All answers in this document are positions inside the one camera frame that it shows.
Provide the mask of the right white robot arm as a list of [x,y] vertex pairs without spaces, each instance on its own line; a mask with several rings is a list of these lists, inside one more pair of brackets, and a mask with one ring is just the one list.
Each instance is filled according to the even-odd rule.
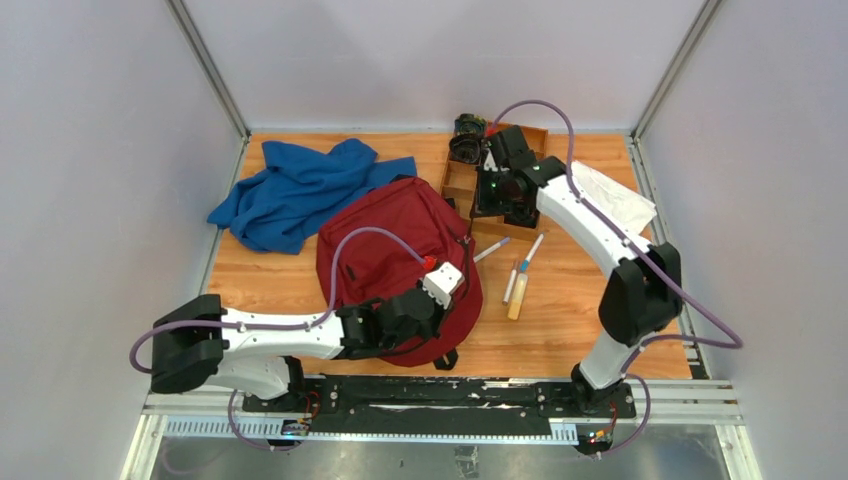
[[681,258],[670,243],[654,245],[629,233],[592,200],[566,164],[539,159],[517,126],[481,139],[478,164],[481,216],[537,212],[568,233],[595,261],[607,284],[598,308],[602,332],[572,371],[571,403],[596,417],[611,403],[643,341],[664,330],[683,307]]

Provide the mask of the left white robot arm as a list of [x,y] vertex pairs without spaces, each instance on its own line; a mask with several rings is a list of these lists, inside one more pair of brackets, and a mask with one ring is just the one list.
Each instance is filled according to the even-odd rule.
[[298,359],[402,355],[440,335],[450,296],[419,286],[328,314],[258,314],[200,295],[153,324],[150,388],[158,394],[218,386],[269,400],[283,413],[306,400]]

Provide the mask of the red backpack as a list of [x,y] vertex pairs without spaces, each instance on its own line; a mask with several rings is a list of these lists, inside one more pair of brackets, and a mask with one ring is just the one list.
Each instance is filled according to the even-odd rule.
[[465,221],[426,181],[400,176],[356,200],[318,232],[316,271],[335,307],[388,299],[415,287],[434,263],[450,262],[464,275],[451,311],[428,341],[415,337],[397,348],[379,348],[402,367],[428,363],[452,369],[457,346],[483,306],[475,242]]

